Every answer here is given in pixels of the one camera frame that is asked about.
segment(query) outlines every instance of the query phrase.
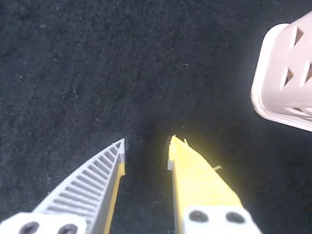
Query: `yellow plastic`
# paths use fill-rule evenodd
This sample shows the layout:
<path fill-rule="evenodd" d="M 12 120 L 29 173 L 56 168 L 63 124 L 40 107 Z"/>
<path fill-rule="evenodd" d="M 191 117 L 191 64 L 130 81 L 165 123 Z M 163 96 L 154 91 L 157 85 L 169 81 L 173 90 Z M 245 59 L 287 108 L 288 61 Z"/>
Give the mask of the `yellow plastic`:
<path fill-rule="evenodd" d="M 122 176 L 124 176 L 124 175 L 125 175 L 125 163 L 123 162 L 123 163 L 120 163 L 119 167 L 118 167 L 118 172 L 117 172 L 117 176 L 116 176 L 116 179 L 115 179 L 114 190 L 113 190 L 113 194 L 112 194 L 112 198 L 111 198 L 108 214 L 107 214 L 106 220 L 104 220 L 105 227 L 104 227 L 103 234 L 109 234 L 109 230 L 111 228 L 111 223 L 112 223 L 112 219 L 113 219 L 113 214 L 114 214 L 114 208 L 115 208 L 115 203 L 116 203 L 116 199 L 117 199 L 117 194 L 118 194 L 119 181 L 120 181 L 120 178 Z"/>
<path fill-rule="evenodd" d="M 177 233 L 181 233 L 183 214 L 191 205 L 242 206 L 236 193 L 186 140 L 171 138 L 168 169 L 173 172 Z"/>

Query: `dark fabric surface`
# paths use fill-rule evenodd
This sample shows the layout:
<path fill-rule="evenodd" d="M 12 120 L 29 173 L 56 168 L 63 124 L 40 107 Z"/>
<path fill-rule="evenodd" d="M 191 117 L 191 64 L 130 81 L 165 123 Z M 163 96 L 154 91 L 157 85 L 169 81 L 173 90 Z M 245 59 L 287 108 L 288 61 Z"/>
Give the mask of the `dark fabric surface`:
<path fill-rule="evenodd" d="M 1 1 L 0 219 L 126 137 L 111 233 L 172 234 L 177 133 L 223 167 L 263 233 L 312 233 L 312 134 L 250 101 L 265 33 L 312 2 L 259 2 Z"/>

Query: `screw hole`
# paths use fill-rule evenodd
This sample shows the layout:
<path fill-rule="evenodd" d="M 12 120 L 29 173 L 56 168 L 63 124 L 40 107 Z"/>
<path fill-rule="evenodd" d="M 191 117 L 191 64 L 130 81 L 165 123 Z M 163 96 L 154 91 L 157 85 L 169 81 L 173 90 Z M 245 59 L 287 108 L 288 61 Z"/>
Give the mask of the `screw hole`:
<path fill-rule="evenodd" d="M 190 220 L 195 221 L 195 222 L 201 222 L 201 223 L 207 222 L 208 216 L 202 211 L 192 211 L 190 213 Z"/>
<path fill-rule="evenodd" d="M 77 233 L 77 226 L 74 224 L 66 224 L 65 226 L 61 227 L 58 231 L 58 234 L 76 234 Z"/>
<path fill-rule="evenodd" d="M 26 223 L 19 231 L 19 234 L 33 234 L 35 233 L 39 228 L 38 222 L 29 222 Z"/>
<path fill-rule="evenodd" d="M 226 214 L 226 219 L 232 223 L 244 223 L 245 219 L 243 216 L 236 212 L 229 212 Z"/>

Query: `white plastic part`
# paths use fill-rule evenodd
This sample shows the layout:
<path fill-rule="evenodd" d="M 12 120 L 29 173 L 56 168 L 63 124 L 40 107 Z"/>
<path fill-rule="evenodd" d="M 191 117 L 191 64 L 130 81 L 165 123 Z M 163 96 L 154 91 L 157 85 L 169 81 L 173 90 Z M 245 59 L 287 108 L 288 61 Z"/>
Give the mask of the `white plastic part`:
<path fill-rule="evenodd" d="M 73 214 L 36 214 L 18 213 L 4 220 L 0 225 L 1 234 L 85 234 L 86 222 L 84 218 Z"/>
<path fill-rule="evenodd" d="M 124 139 L 102 150 L 71 173 L 33 212 L 78 215 L 86 220 L 86 234 L 103 233 L 124 153 Z"/>
<path fill-rule="evenodd" d="M 183 217 L 183 234 L 261 234 L 242 207 L 192 206 Z"/>
<path fill-rule="evenodd" d="M 312 13 L 273 27 L 262 43 L 251 99 L 263 118 L 312 131 Z"/>

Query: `white plastic basket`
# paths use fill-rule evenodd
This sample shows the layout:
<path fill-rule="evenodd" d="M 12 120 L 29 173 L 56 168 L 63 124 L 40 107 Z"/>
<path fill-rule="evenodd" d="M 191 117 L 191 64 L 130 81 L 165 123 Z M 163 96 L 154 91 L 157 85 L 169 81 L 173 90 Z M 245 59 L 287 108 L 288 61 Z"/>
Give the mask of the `white plastic basket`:
<path fill-rule="evenodd" d="M 251 99 L 263 118 L 312 132 L 312 12 L 267 32 Z"/>

